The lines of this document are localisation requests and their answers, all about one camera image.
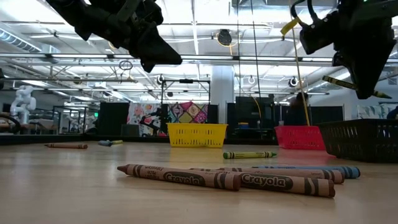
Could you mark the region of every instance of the colorful quilt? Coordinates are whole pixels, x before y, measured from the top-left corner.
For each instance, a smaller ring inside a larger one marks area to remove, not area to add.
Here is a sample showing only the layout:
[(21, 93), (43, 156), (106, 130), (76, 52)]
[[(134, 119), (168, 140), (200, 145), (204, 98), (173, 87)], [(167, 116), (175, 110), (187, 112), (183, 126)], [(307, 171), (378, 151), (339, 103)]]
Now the colorful quilt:
[[(142, 117), (151, 114), (160, 108), (160, 103), (130, 103), (129, 116), (127, 124), (139, 125), (140, 136), (153, 135), (153, 129), (140, 124)], [(169, 121), (170, 123), (205, 123), (207, 120), (208, 105), (196, 104), (193, 102), (169, 104)], [(153, 120), (153, 125), (160, 128), (160, 120), (155, 116), (145, 119), (145, 123), (149, 124)]]
[(204, 123), (207, 120), (208, 105), (193, 102), (169, 105), (171, 123)]

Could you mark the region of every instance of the white column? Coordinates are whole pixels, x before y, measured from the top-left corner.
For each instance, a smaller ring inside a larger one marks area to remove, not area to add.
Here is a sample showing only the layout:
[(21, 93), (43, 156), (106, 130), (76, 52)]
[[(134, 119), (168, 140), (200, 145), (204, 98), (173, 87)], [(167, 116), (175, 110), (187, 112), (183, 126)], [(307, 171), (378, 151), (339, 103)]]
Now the white column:
[(210, 83), (210, 103), (218, 105), (218, 122), (226, 124), (226, 104), (233, 103), (234, 70), (232, 66), (214, 66)]

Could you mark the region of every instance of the plastic basket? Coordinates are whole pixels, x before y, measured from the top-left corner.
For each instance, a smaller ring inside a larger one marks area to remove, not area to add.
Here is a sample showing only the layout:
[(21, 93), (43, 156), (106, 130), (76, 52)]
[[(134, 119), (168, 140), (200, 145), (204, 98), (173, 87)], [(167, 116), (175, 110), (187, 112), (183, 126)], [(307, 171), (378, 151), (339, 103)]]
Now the plastic basket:
[(278, 126), (275, 132), (279, 146), (284, 149), (325, 150), (317, 126)]
[(167, 123), (172, 147), (223, 147), (227, 124)]
[(359, 119), (319, 125), (327, 153), (364, 162), (398, 162), (398, 121)]

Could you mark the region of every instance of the yellow cable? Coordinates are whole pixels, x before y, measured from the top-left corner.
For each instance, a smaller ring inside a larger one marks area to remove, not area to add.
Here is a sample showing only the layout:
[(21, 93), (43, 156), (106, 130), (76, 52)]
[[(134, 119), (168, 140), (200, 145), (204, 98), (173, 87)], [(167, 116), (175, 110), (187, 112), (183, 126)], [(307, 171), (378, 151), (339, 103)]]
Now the yellow cable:
[(217, 40), (217, 43), (220, 44), (222, 47), (229, 47), (229, 53), (232, 55), (232, 47), (234, 47), (236, 44), (238, 44), (238, 42), (239, 42), (239, 36), (238, 36), (238, 41), (237, 41), (235, 44), (233, 44), (233, 45), (229, 44), (228, 46), (225, 46), (225, 45), (223, 45), (222, 43), (220, 43), (220, 42), (218, 41), (218, 34), (219, 34), (219, 33), (216, 33), (216, 40)]
[(259, 116), (260, 116), (260, 120), (261, 120), (261, 109), (260, 109), (260, 105), (259, 105), (259, 103), (257, 102), (257, 100), (256, 100), (252, 95), (250, 95), (250, 96), (251, 96), (251, 98), (254, 99), (254, 102), (256, 102), (257, 107), (259, 108)]
[[(290, 8), (291, 8), (292, 7), (292, 0), (289, 0), (289, 4), (290, 4)], [(308, 118), (307, 102), (305, 101), (305, 97), (304, 97), (303, 83), (301, 82), (299, 57), (298, 57), (298, 54), (297, 54), (297, 46), (296, 46), (296, 38), (295, 38), (294, 28), (292, 29), (292, 32), (293, 32), (293, 44), (294, 44), (294, 54), (295, 54), (295, 58), (296, 58), (298, 82), (300, 83), (301, 96), (303, 98), (305, 119), (307, 120), (307, 126), (309, 126), (310, 125), (310, 120)]]
[(114, 47), (113, 44), (112, 44), (110, 41), (108, 41), (108, 45), (109, 45), (109, 47), (110, 47), (111, 49), (113, 49), (113, 50), (116, 49), (116, 47)]

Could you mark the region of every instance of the red basket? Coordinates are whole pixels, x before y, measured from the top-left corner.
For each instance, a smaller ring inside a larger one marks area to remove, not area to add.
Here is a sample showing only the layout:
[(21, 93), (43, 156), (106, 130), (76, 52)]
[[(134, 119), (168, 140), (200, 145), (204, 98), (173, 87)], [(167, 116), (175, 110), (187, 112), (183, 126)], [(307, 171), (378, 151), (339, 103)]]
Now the red basket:
[(326, 150), (318, 126), (278, 126), (275, 131), (284, 149)]

